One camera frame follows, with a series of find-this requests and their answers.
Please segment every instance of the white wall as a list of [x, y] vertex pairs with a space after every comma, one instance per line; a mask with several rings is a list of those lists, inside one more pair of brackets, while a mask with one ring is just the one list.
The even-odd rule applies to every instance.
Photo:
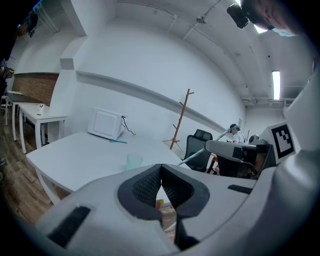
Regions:
[[98, 35], [79, 65], [81, 72], [125, 81], [177, 102], [188, 88], [188, 107], [227, 128], [245, 121], [245, 108], [225, 75], [180, 38], [135, 21], [116, 20]]
[[115, 17], [116, 0], [60, 0], [79, 36], [97, 33]]
[[[125, 121], [130, 130], [136, 134], [157, 140], [172, 139], [175, 134], [173, 124], [177, 124], [180, 117], [177, 113], [142, 99], [79, 82], [71, 114], [65, 123], [66, 135], [87, 131], [92, 116], [92, 107], [111, 110], [127, 116]], [[185, 156], [187, 136], [193, 135], [197, 129], [210, 132], [213, 138], [220, 135], [219, 132], [183, 117], [177, 140], [180, 140], [179, 144], [184, 152], [173, 150], [179, 157], [183, 158]]]
[[[282, 109], [274, 109], [274, 108], [251, 108], [246, 110], [246, 122], [243, 129], [243, 134], [247, 136], [248, 131], [249, 138], [251, 135], [260, 135], [266, 127], [275, 125], [277, 123], [285, 121], [286, 118], [284, 116]], [[295, 146], [295, 151], [300, 151], [300, 145], [296, 138], [296, 135], [293, 133], [292, 129], [290, 129], [293, 143]]]
[[32, 38], [28, 35], [18, 37], [11, 52], [8, 66], [19, 73], [59, 73], [61, 71], [60, 56], [76, 36], [65, 13], [53, 19], [60, 28], [53, 33], [44, 25], [40, 25]]

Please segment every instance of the chair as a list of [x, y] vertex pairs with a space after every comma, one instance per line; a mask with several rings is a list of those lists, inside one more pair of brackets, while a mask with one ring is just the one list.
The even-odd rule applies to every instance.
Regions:
[[[194, 153], [203, 149], [205, 147], [206, 141], [207, 141], [206, 139], [199, 138], [194, 135], [189, 135], [186, 138], [186, 151], [185, 151], [184, 159], [187, 159]], [[204, 151], [200, 155], [186, 162], [185, 164], [194, 171], [204, 173], [207, 169], [210, 155], [211, 155], [210, 152]]]
[[212, 141], [212, 134], [210, 132], [204, 131], [204, 130], [200, 130], [197, 129], [194, 136], [206, 140], [206, 141]]

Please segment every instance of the black mesh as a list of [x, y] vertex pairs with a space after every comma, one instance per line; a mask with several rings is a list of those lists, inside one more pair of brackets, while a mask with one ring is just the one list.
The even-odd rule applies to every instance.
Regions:
[[[188, 157], [192, 156], [194, 153], [203, 149], [206, 145], [206, 141], [207, 140], [196, 137], [194, 135], [189, 135], [186, 139], [186, 151], [185, 151], [184, 159], [187, 159]], [[210, 155], [211, 155], [210, 152], [204, 151], [200, 155], [186, 162], [185, 164], [194, 171], [205, 172], [207, 169]]]
[[212, 141], [212, 134], [210, 132], [204, 131], [204, 130], [200, 130], [197, 129], [194, 136], [206, 140], [206, 141]]
[[160, 169], [158, 169], [137, 181], [133, 185], [132, 191], [134, 196], [142, 203], [154, 207], [160, 186]]
[[155, 209], [157, 194], [161, 187], [160, 171], [161, 165], [156, 164], [120, 185], [118, 200], [132, 216], [143, 220], [158, 220], [162, 223], [161, 212]]
[[193, 186], [169, 171], [162, 171], [162, 187], [173, 208], [187, 201], [193, 194]]

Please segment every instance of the wooden floor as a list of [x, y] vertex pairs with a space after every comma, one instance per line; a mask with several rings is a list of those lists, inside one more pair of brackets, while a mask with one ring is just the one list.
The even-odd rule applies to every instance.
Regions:
[[[44, 191], [36, 170], [28, 163], [22, 152], [19, 119], [15, 119], [16, 141], [14, 141], [11, 114], [8, 116], [10, 116], [8, 126], [5, 126], [4, 116], [0, 118], [0, 158], [6, 161], [6, 164], [0, 167], [0, 172], [4, 176], [0, 190], [14, 214], [30, 224], [35, 224], [53, 204]], [[32, 125], [24, 123], [23, 131], [26, 153], [30, 153], [37, 148], [35, 129]], [[69, 194], [59, 187], [55, 189], [61, 199]], [[160, 210], [163, 216], [163, 230], [166, 230], [175, 222], [176, 212], [171, 206], [161, 207]], [[173, 240], [175, 228], [170, 228], [166, 233]]]

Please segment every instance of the white device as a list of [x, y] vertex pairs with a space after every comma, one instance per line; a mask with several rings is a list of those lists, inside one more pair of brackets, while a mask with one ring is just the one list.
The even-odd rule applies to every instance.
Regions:
[[110, 140], [116, 140], [124, 131], [122, 114], [98, 107], [93, 107], [92, 118], [88, 126], [88, 133]]
[[273, 145], [276, 164], [296, 153], [287, 121], [268, 126], [260, 134], [259, 139]]

